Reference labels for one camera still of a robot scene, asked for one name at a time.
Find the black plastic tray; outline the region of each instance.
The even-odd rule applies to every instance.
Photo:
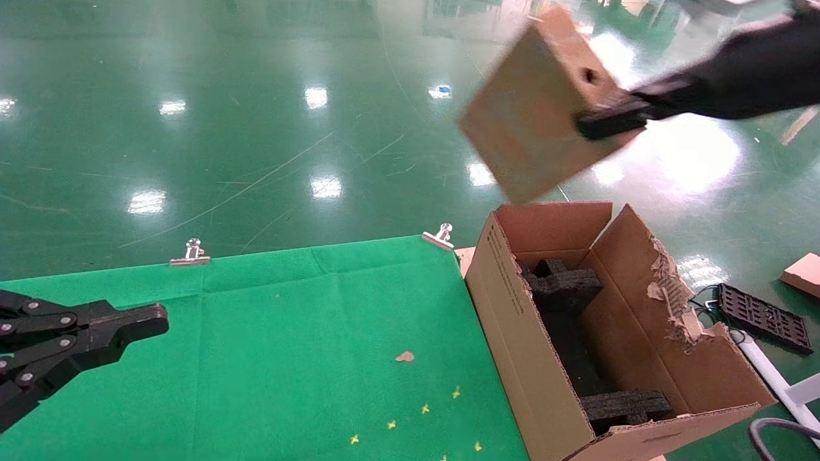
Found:
[[[717,300],[723,313],[752,335],[774,341],[798,354],[814,353],[802,317],[725,283],[718,286]]]

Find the black cable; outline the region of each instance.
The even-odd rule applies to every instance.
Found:
[[[809,429],[806,426],[801,426],[796,422],[791,422],[780,418],[755,419],[751,424],[749,424],[749,438],[752,439],[752,445],[754,445],[754,449],[757,450],[763,461],[776,461],[772,454],[769,453],[766,445],[763,444],[763,440],[760,438],[760,430],[766,426],[783,427],[791,431],[797,431],[804,436],[820,440],[820,432],[817,432],[814,429]]]
[[[739,345],[740,343],[745,342],[749,338],[749,334],[746,333],[744,330],[742,330],[740,328],[737,328],[736,326],[733,326],[734,322],[731,320],[731,318],[729,316],[726,315],[725,312],[723,312],[720,309],[720,307],[710,308],[708,306],[708,304],[712,301],[707,301],[705,304],[701,304],[700,302],[695,301],[695,298],[700,296],[706,290],[715,290],[715,289],[718,289],[718,288],[720,288],[720,285],[705,286],[704,288],[700,289],[700,291],[695,293],[695,296],[692,296],[691,298],[689,298],[689,302],[696,305],[696,306],[698,306],[697,308],[695,308],[695,312],[698,316],[701,313],[706,313],[706,315],[709,317],[709,320],[712,321],[712,324],[721,322],[720,316],[718,316],[718,314],[723,315],[723,320],[722,321],[723,321],[723,323],[726,324],[730,335],[733,331],[737,331],[738,333],[740,333],[743,336],[743,339],[740,340],[740,341],[735,341],[734,336],[732,336],[732,340],[735,341],[735,345]]]

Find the white pipe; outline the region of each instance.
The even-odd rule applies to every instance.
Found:
[[[786,379],[780,374],[777,368],[774,367],[771,361],[769,361],[766,354],[763,353],[762,350],[758,347],[757,343],[754,342],[752,337],[748,333],[740,333],[733,331],[731,333],[732,337],[735,338],[735,341],[742,342],[738,344],[740,350],[743,351],[746,358],[757,368],[758,373],[763,379],[769,384],[769,387],[774,390],[775,395],[783,405],[789,410],[791,416],[795,417],[795,420],[800,424],[808,427],[809,429],[814,429],[815,431],[820,431],[820,422],[818,421],[817,417],[809,411],[809,407],[805,404],[797,404],[789,395],[789,383],[786,382]],[[820,440],[812,439],[812,442],[820,449]]]
[[[789,389],[786,389],[786,393],[798,405],[805,405],[808,402],[820,399],[820,373],[790,386]]]

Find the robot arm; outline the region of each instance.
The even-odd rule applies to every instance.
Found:
[[[820,103],[820,7],[733,34],[710,58],[576,115],[589,140],[692,112],[745,119]]]

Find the green epoxy floor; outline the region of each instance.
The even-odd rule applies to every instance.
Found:
[[[538,3],[0,0],[0,279],[165,262],[191,236],[219,257],[450,221],[474,244],[503,197],[453,121]],[[568,6],[627,86],[785,10]],[[777,281],[820,247],[814,113],[656,123],[544,199],[633,204],[691,285],[785,306],[820,345],[817,300]],[[789,381],[820,370],[762,347]],[[669,459],[755,455],[738,426]]]

